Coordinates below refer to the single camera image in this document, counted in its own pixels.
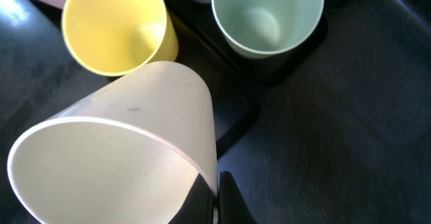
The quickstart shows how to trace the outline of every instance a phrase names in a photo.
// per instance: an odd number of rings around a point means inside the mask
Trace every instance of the light blue cup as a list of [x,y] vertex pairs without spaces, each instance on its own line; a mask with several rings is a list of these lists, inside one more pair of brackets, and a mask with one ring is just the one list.
[[215,20],[230,46],[262,59],[287,52],[316,28],[324,0],[212,0]]

